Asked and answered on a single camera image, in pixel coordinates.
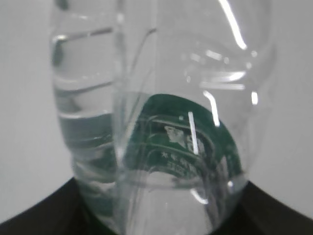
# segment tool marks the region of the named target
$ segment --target transparent plastic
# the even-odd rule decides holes
[[[272,104],[270,9],[269,0],[53,1],[60,127],[103,225],[203,235],[231,214]]]
[[[213,232],[261,145],[269,0],[118,0],[114,142],[124,235]]]

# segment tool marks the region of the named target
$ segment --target water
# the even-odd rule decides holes
[[[111,122],[111,114],[60,115],[81,195],[97,219],[117,232]],[[145,103],[124,164],[120,220],[129,234],[208,234],[230,214],[246,182],[223,124],[216,128],[209,111],[173,95],[154,95]]]

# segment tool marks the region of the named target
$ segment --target dark fabric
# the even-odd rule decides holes
[[[86,221],[73,179],[34,207],[0,225],[0,235],[112,235]],[[214,235],[312,235],[313,221],[289,209],[252,183],[233,215]]]

